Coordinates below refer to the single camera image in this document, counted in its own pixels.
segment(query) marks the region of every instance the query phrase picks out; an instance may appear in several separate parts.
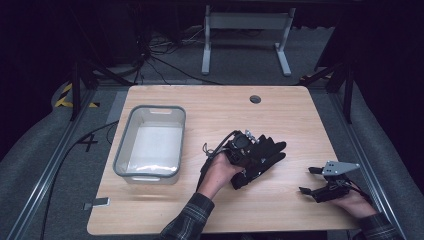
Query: metal rail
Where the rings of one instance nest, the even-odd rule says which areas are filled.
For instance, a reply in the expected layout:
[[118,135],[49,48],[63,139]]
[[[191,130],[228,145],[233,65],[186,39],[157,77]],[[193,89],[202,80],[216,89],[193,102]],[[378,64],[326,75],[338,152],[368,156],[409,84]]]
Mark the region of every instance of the metal rail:
[[405,233],[403,232],[399,221],[397,220],[396,215],[393,212],[393,209],[387,199],[385,191],[382,189],[381,184],[379,183],[377,176],[375,175],[369,163],[367,155],[365,154],[365,151],[361,146],[361,143],[355,133],[355,130],[353,129],[352,125],[348,124],[345,120],[342,102],[340,98],[337,97],[337,95],[334,93],[329,94],[329,97],[331,103],[333,104],[333,107],[337,111],[337,115],[339,117],[340,122],[343,124],[343,127],[346,133],[348,134],[350,141],[352,142],[352,146],[354,147],[355,152],[358,156],[359,164],[361,164],[361,172],[364,175],[365,181],[367,182],[367,185],[371,191],[371,196],[374,202],[376,203],[378,210],[386,215],[389,221],[398,230],[399,234],[401,234],[402,237],[406,239]]
[[74,121],[71,121],[66,127],[65,132],[59,141],[59,144],[57,145],[53,155],[47,163],[43,174],[35,184],[34,189],[32,190],[32,193],[27,200],[27,203],[22,209],[21,214],[19,215],[15,224],[13,225],[13,228],[10,231],[7,239],[24,238],[24,234],[28,229],[32,218],[37,212],[37,209],[43,201],[46,192],[52,184],[56,172],[59,170],[61,161],[63,161],[63,157],[66,152],[66,147],[68,146],[68,143],[71,140],[75,129],[78,127],[78,124],[81,121],[85,110],[88,108],[91,100],[93,99],[94,93],[94,90],[87,90],[87,92],[84,94],[81,112],[77,115]]

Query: metal stand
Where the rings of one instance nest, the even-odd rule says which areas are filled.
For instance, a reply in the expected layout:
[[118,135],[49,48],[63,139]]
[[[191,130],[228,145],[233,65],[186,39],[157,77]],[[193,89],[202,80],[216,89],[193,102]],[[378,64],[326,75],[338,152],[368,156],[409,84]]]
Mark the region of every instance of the metal stand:
[[284,47],[293,22],[295,8],[289,13],[221,13],[210,11],[206,6],[205,13],[205,48],[203,51],[202,74],[209,74],[211,58],[211,29],[273,29],[282,30],[283,36],[279,43],[275,44],[275,50],[280,60],[284,76],[290,76],[291,71],[284,54]]
[[343,83],[345,84],[344,92],[344,101],[343,101],[343,115],[345,116],[346,121],[351,124],[352,120],[350,118],[350,110],[352,103],[352,93],[353,93],[353,70],[351,64],[347,63],[338,63],[332,67],[328,67],[324,70],[321,70],[315,73],[312,76],[303,76],[302,81],[300,81],[297,86],[308,86],[309,84],[327,76],[328,74],[333,73],[330,81],[325,87],[327,92],[336,93]]
[[115,73],[109,71],[106,67],[97,64],[91,60],[80,60],[75,63],[72,75],[72,116],[73,121],[81,110],[81,87],[80,80],[84,83],[87,89],[93,90],[98,86],[98,80],[93,73],[93,70],[97,70],[108,78],[120,83],[123,86],[133,86],[136,83],[131,83]]

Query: human hand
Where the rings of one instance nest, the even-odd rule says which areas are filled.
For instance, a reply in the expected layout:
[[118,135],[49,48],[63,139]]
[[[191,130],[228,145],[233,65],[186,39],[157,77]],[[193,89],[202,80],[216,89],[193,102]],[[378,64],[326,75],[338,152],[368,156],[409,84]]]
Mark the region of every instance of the human hand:
[[371,204],[360,193],[353,190],[341,198],[336,198],[328,202],[345,209],[353,217],[358,219],[377,214],[377,211]]
[[212,200],[218,191],[242,170],[242,167],[232,165],[224,153],[219,153],[212,160],[197,192]]

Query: hole in table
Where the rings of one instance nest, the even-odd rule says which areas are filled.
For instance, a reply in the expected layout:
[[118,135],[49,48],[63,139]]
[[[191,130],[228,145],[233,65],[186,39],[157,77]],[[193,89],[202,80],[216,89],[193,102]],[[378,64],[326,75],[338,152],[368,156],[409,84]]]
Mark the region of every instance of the hole in table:
[[261,102],[261,97],[257,96],[257,95],[252,95],[250,96],[250,101],[254,104],[258,104]]

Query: metal bracket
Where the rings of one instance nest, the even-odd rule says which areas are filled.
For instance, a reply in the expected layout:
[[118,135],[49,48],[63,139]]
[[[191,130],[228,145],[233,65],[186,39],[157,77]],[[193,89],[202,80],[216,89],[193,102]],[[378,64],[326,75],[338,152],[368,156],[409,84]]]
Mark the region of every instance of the metal bracket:
[[357,163],[345,163],[345,162],[334,162],[328,161],[322,170],[323,176],[338,176],[343,173],[347,173],[358,169],[360,166]]
[[108,197],[96,198],[91,203],[84,203],[82,210],[87,211],[93,207],[105,207],[105,206],[109,206],[109,204],[110,204],[110,198]]
[[246,129],[245,134],[247,138],[249,138],[251,141],[254,141],[255,143],[259,143],[259,140],[255,138],[255,136],[252,135],[252,133]]

